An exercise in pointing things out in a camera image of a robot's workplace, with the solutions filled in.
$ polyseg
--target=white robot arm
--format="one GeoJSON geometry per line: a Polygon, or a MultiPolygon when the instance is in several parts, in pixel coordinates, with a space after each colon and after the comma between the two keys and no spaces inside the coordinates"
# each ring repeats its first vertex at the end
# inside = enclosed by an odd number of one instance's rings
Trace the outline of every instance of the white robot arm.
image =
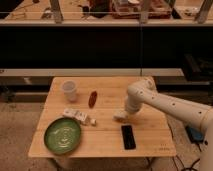
{"type": "Polygon", "coordinates": [[[127,94],[125,110],[129,114],[138,112],[142,103],[146,103],[201,131],[205,135],[205,140],[199,170],[212,171],[213,108],[211,106],[157,93],[154,82],[149,78],[143,78],[129,85],[127,94]]]}

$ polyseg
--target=paper cup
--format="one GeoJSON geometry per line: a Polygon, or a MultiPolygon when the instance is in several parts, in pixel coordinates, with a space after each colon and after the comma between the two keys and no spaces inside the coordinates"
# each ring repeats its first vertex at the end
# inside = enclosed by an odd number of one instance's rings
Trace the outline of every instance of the paper cup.
{"type": "Polygon", "coordinates": [[[67,97],[67,99],[71,102],[76,101],[77,99],[77,89],[76,84],[74,81],[65,81],[61,85],[61,90],[63,91],[64,95],[67,97]]]}

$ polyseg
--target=floor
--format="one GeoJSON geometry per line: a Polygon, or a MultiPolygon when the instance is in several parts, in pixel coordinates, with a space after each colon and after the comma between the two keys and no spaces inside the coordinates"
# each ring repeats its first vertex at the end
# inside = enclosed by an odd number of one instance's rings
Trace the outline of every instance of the floor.
{"type": "MultiPolygon", "coordinates": [[[[44,102],[0,102],[0,171],[55,171],[57,168],[48,159],[29,158],[28,150],[36,129],[44,102]]],[[[200,156],[198,146],[191,144],[184,130],[184,123],[167,116],[173,132],[177,155],[189,167],[200,156]]],[[[183,167],[175,158],[158,158],[152,168],[143,169],[146,158],[98,158],[72,160],[71,169],[76,171],[176,171],[183,167]]]]}

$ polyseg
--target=ceramic plate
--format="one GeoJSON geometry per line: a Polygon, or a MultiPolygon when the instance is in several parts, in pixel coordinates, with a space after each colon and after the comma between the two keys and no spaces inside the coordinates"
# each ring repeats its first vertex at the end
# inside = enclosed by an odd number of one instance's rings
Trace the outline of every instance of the ceramic plate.
{"type": "Polygon", "coordinates": [[[60,118],[47,128],[44,134],[44,143],[54,154],[64,154],[77,147],[80,137],[81,128],[76,120],[60,118]]]}

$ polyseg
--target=black phone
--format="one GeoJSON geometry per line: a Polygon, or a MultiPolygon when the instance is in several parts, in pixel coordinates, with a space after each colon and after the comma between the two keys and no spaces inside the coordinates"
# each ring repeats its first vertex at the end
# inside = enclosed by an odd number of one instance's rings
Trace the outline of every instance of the black phone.
{"type": "Polygon", "coordinates": [[[124,148],[126,150],[135,149],[136,144],[135,144],[135,139],[134,139],[134,135],[133,135],[133,131],[132,131],[132,126],[131,125],[122,125],[121,130],[122,130],[124,148]]]}

